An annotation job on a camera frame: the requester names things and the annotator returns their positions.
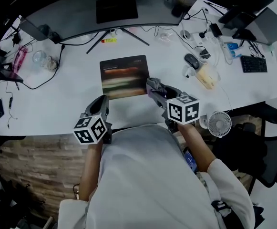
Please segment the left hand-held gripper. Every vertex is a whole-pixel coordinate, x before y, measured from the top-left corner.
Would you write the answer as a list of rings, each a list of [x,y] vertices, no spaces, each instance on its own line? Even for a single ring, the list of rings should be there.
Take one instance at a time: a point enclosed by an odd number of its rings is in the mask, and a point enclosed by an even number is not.
[[[81,145],[97,144],[101,140],[104,144],[112,142],[112,124],[107,122],[108,114],[106,95],[101,95],[86,107],[73,128],[73,134]]]

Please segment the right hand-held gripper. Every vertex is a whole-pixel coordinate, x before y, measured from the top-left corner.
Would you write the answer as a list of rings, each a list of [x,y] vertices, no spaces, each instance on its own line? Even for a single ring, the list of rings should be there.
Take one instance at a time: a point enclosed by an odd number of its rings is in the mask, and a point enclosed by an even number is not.
[[[147,94],[164,109],[162,117],[171,133],[178,131],[178,125],[194,123],[200,118],[200,101],[185,92],[164,86],[155,90],[147,86]]]

